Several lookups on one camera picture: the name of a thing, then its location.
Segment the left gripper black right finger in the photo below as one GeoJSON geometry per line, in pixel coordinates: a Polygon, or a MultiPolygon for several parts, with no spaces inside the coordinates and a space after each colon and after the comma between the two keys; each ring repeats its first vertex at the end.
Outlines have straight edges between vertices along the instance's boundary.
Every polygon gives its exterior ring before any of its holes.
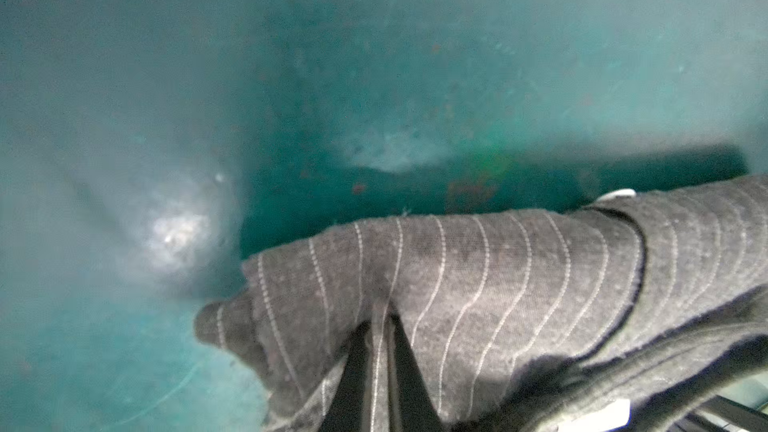
{"type": "Polygon", "coordinates": [[[386,321],[388,412],[391,432],[443,432],[402,321],[386,321]]]}

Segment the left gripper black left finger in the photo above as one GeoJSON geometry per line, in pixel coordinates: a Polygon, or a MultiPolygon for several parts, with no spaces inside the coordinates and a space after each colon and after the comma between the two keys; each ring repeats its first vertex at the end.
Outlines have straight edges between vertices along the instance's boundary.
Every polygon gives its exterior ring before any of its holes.
{"type": "Polygon", "coordinates": [[[371,324],[361,324],[352,334],[347,361],[319,432],[370,430],[373,405],[373,338],[371,324]]]}

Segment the dark grey striped shirt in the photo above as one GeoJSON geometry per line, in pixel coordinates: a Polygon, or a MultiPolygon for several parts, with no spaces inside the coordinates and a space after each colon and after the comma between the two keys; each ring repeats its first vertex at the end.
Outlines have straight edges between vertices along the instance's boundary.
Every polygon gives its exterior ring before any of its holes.
{"type": "Polygon", "coordinates": [[[271,248],[194,330],[252,368],[269,431],[314,431],[346,343],[373,329],[387,428],[384,318],[404,326],[441,422],[554,431],[624,399],[663,431],[767,366],[763,175],[599,201],[566,214],[360,220],[271,248]]]}

